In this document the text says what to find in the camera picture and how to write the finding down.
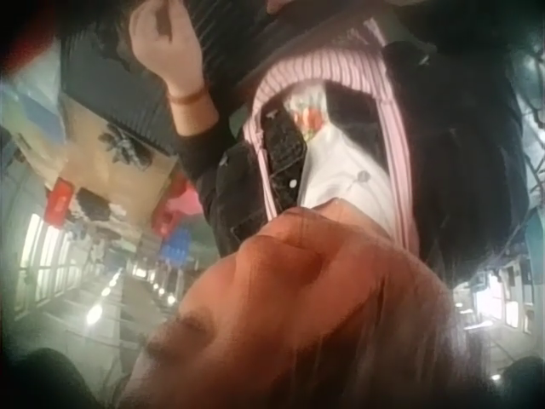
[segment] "pink striped shirt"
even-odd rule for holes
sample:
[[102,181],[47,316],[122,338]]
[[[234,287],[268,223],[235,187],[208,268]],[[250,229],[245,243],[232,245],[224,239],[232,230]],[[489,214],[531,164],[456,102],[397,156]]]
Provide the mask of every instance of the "pink striped shirt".
[[[383,45],[384,39],[376,23],[369,20],[365,25],[377,43]],[[394,240],[405,249],[418,254],[418,236],[412,215],[409,148],[399,106],[379,49],[319,49],[280,61],[262,79],[255,93],[250,119],[244,126],[244,137],[257,154],[268,219],[272,220],[277,215],[277,210],[269,181],[267,152],[263,144],[261,110],[275,95],[291,85],[320,79],[361,91],[376,100],[396,209]]]

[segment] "dark hair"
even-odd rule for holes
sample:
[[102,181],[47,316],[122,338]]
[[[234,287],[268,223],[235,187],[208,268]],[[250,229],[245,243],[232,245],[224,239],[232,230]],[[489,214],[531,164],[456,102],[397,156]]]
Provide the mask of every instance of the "dark hair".
[[[419,297],[425,301],[415,304],[398,292],[401,287],[385,288],[338,331],[294,356],[290,372],[252,406],[337,409],[492,404],[496,394],[485,375],[483,344],[461,328],[454,311],[446,310],[437,298]],[[418,284],[413,287],[414,292],[421,290]]]

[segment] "white shirt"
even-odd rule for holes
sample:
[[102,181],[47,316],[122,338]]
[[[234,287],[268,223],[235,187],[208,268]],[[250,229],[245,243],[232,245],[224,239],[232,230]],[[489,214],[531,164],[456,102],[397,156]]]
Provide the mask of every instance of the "white shirt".
[[356,145],[327,115],[324,88],[320,84],[296,90],[286,101],[291,112],[311,106],[323,112],[324,124],[307,139],[298,205],[313,208],[332,199],[344,199],[395,233],[395,209],[390,179],[384,169]]

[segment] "red sign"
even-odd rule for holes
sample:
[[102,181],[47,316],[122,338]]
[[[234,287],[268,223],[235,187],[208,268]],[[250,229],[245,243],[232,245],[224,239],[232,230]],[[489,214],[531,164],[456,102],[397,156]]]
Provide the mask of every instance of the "red sign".
[[44,221],[56,228],[62,228],[65,224],[66,213],[74,195],[74,185],[64,179],[57,179],[53,190],[48,195],[48,203],[45,206]]

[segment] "hand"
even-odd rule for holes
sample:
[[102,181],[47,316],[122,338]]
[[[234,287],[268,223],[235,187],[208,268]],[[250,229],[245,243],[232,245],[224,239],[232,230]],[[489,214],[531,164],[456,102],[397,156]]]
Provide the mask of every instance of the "hand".
[[276,14],[286,4],[292,3],[295,0],[267,0],[267,12],[269,14]]
[[[159,31],[162,8],[170,35]],[[182,0],[146,0],[130,16],[129,33],[136,59],[167,84],[170,94],[189,96],[204,87],[203,52]]]

